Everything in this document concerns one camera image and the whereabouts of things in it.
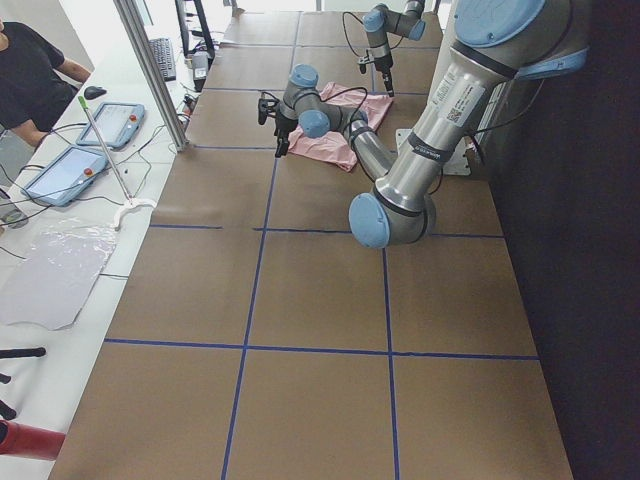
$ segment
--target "black wall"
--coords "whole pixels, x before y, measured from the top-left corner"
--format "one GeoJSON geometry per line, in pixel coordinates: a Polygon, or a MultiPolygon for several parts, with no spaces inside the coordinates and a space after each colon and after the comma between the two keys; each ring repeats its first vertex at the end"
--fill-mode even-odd
{"type": "MultiPolygon", "coordinates": [[[[492,190],[576,480],[640,479],[640,2],[594,2],[579,73],[487,141],[492,190]]],[[[536,84],[512,92],[509,118],[536,84]]]]}

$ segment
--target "person's arm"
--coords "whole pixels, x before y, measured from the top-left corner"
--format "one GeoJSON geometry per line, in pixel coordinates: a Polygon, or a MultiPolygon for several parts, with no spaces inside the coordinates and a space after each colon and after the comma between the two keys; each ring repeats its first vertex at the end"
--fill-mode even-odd
{"type": "Polygon", "coordinates": [[[64,59],[64,62],[56,67],[60,73],[64,73],[67,77],[72,78],[76,82],[84,83],[91,75],[91,72],[84,68],[77,62],[70,60],[68,58],[64,59]]]}
{"type": "Polygon", "coordinates": [[[12,128],[11,131],[32,147],[37,147],[42,139],[48,135],[47,132],[38,130],[38,127],[36,127],[36,124],[33,123],[31,119],[12,128]]]}

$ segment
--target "person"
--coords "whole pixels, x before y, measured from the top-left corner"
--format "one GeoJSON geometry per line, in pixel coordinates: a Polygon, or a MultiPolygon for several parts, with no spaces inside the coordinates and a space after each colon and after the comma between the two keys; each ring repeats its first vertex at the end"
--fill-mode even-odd
{"type": "Polygon", "coordinates": [[[0,19],[0,124],[33,147],[78,91],[56,70],[80,83],[91,74],[27,25],[0,19]]]}

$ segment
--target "keyboard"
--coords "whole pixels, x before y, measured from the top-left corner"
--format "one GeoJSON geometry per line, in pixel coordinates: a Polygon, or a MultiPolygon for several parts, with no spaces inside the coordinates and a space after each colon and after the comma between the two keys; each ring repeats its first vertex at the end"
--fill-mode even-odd
{"type": "Polygon", "coordinates": [[[176,62],[173,58],[173,48],[171,40],[168,38],[152,38],[149,46],[156,59],[162,78],[165,82],[176,79],[176,62]]]}

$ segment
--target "tablet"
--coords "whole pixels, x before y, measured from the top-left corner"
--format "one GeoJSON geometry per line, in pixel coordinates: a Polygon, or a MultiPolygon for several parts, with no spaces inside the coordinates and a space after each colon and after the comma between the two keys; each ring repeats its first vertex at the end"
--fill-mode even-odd
{"type": "MultiPolygon", "coordinates": [[[[103,102],[93,114],[104,143],[108,147],[124,147],[135,136],[144,117],[144,105],[139,103],[103,102]]],[[[100,145],[91,125],[84,127],[78,145],[100,145]]]]}
{"type": "Polygon", "coordinates": [[[34,200],[62,207],[91,185],[106,165],[101,151],[72,145],[27,183],[23,192],[34,200]]]}

